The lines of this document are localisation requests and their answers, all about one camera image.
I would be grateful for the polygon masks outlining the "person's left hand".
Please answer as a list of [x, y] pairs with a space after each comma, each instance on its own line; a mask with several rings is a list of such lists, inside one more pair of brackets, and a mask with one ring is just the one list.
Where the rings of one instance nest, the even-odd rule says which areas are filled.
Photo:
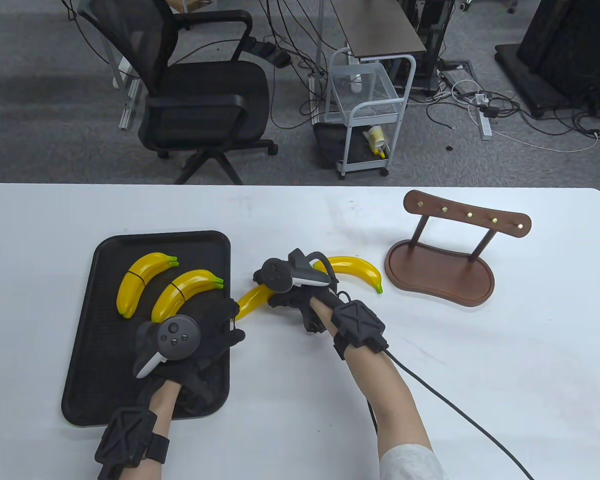
[[215, 364], [231, 347], [245, 340], [246, 333], [242, 329], [229, 329], [229, 321], [238, 313], [239, 304], [232, 298], [213, 304], [202, 316], [201, 342], [197, 349], [185, 359], [161, 363], [150, 377], [164, 378], [193, 389], [202, 371]]

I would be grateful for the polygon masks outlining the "person's right hand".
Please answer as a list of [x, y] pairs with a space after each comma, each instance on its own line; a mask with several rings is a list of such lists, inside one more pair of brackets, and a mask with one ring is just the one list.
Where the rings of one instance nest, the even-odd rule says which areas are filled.
[[338, 286], [338, 279], [333, 272], [326, 274], [329, 283], [326, 286], [293, 286], [291, 290], [284, 293], [270, 292], [267, 302], [271, 307], [290, 307], [307, 313], [311, 310], [310, 301], [314, 298], [330, 309], [345, 304], [334, 292]]

